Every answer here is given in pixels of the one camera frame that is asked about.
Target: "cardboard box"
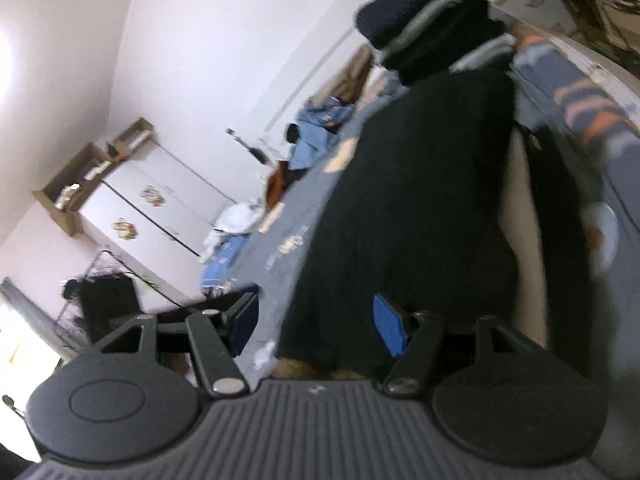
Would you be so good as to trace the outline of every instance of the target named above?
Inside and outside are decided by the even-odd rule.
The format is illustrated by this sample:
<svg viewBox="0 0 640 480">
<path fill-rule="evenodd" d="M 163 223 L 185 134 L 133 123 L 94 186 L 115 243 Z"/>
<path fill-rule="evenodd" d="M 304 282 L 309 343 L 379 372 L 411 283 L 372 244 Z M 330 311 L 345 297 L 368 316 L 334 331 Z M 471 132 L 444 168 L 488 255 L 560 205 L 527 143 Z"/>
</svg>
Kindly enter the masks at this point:
<svg viewBox="0 0 640 480">
<path fill-rule="evenodd" d="M 144 137 L 142 142 L 140 135 L 142 132 L 150 132 L 148 136 Z M 113 145 L 116 148 L 118 155 L 123 158 L 128 157 L 136 151 L 147 139 L 150 139 L 155 134 L 154 126 L 146 119 L 140 117 L 129 128 L 124 130 L 119 136 L 113 140 Z"/>
<path fill-rule="evenodd" d="M 91 168 L 109 162 L 107 168 L 91 180 L 84 180 L 84 176 Z M 41 190 L 32 194 L 38 202 L 49 212 L 53 221 L 69 236 L 82 232 L 78 210 L 91 193 L 100 185 L 102 179 L 113 171 L 116 162 L 110 160 L 106 153 L 94 143 L 86 145 L 65 167 Z M 74 195 L 63 209 L 55 207 L 56 200 L 65 186 L 79 184 Z"/>
</svg>

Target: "bolt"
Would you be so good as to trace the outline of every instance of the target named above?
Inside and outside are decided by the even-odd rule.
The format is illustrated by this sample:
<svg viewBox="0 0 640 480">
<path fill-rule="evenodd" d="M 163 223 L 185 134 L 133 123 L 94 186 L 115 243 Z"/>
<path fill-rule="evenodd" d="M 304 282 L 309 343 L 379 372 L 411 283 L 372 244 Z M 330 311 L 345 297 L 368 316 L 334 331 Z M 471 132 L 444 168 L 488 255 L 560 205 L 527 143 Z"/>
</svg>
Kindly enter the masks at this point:
<svg viewBox="0 0 640 480">
<path fill-rule="evenodd" d="M 244 381 L 235 377 L 223 377 L 213 383 L 213 391 L 224 396 L 237 395 L 244 390 Z"/>
<path fill-rule="evenodd" d="M 420 390 L 420 384 L 411 377 L 398 377 L 386 384 L 386 390 L 396 396 L 410 396 Z"/>
</svg>

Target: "blue clothing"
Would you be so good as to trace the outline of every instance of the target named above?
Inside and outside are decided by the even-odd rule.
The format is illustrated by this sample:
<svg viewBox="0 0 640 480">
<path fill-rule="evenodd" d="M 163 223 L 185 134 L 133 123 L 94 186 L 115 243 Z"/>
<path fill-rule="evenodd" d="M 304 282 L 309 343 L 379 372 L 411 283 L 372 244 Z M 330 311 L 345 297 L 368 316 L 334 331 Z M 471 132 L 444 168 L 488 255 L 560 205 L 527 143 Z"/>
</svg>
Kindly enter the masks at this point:
<svg viewBox="0 0 640 480">
<path fill-rule="evenodd" d="M 324 157 L 338 142 L 335 130 L 353 114 L 355 105 L 342 105 L 335 97 L 328 97 L 319 108 L 309 106 L 298 114 L 300 138 L 296 142 L 289 161 L 290 170 L 308 170 L 318 159 Z"/>
</svg>

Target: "light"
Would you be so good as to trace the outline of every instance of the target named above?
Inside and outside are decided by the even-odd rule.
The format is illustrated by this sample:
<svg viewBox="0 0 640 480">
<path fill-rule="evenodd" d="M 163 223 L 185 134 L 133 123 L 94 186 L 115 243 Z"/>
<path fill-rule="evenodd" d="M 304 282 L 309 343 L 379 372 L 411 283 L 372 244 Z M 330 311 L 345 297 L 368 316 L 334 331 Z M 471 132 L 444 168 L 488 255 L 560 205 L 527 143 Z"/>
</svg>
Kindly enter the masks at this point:
<svg viewBox="0 0 640 480">
<path fill-rule="evenodd" d="M 0 32 L 0 103 L 9 89 L 11 82 L 11 49 L 9 42 Z"/>
</svg>

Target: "round pad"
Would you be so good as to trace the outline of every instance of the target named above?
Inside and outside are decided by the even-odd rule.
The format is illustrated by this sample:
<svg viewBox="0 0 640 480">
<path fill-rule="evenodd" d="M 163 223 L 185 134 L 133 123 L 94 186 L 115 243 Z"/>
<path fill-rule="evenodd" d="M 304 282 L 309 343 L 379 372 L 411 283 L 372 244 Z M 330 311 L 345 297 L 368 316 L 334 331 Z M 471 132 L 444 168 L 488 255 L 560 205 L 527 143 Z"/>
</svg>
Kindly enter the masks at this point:
<svg viewBox="0 0 640 480">
<path fill-rule="evenodd" d="M 604 425 L 601 391 L 585 380 L 534 384 L 539 368 L 527 364 L 503 366 L 504 374 L 476 365 L 443 381 L 433 409 L 446 433 L 475 455 L 516 466 L 589 452 Z"/>
<path fill-rule="evenodd" d="M 196 390 L 137 354 L 92 352 L 63 367 L 33 393 L 31 436 L 68 460 L 116 463 L 158 452 L 198 416 Z"/>
</svg>

